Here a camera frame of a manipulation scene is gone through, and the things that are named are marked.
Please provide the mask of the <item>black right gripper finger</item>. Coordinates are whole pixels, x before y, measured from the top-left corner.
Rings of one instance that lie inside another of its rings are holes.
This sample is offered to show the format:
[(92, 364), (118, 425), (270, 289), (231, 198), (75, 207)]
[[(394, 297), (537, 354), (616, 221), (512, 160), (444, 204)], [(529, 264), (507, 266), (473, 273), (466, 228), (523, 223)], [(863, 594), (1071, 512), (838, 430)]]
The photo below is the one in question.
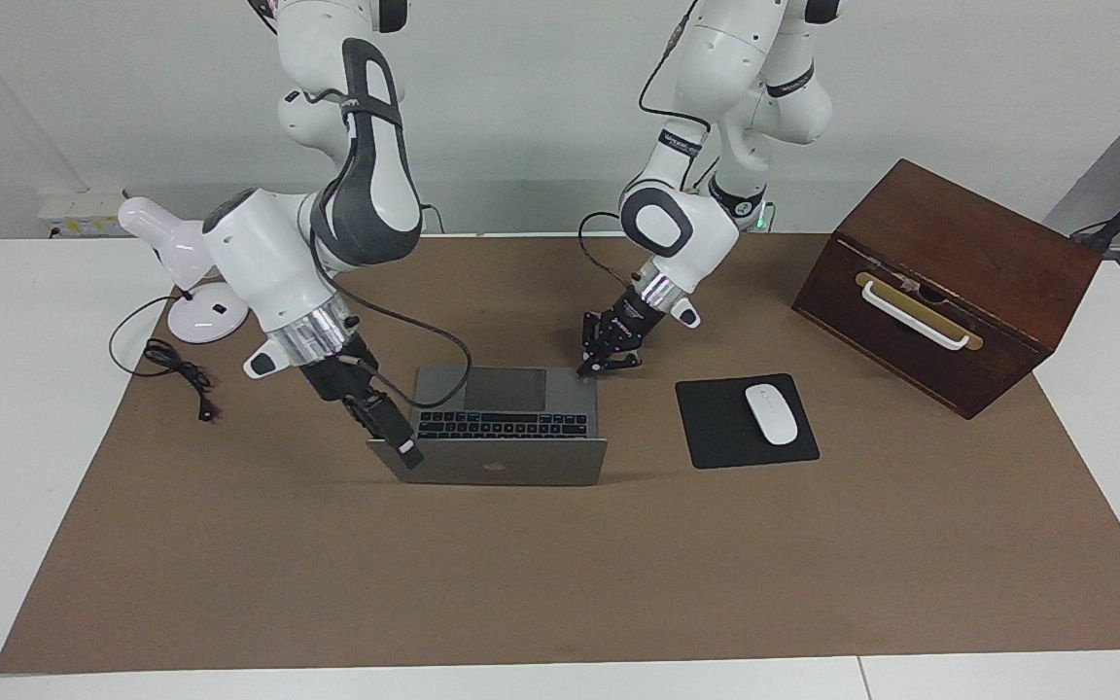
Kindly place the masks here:
[(370, 433), (393, 448), (408, 469), (423, 461), (423, 452), (414, 441), (412, 426), (403, 412), (388, 396), (372, 398), (366, 403)]

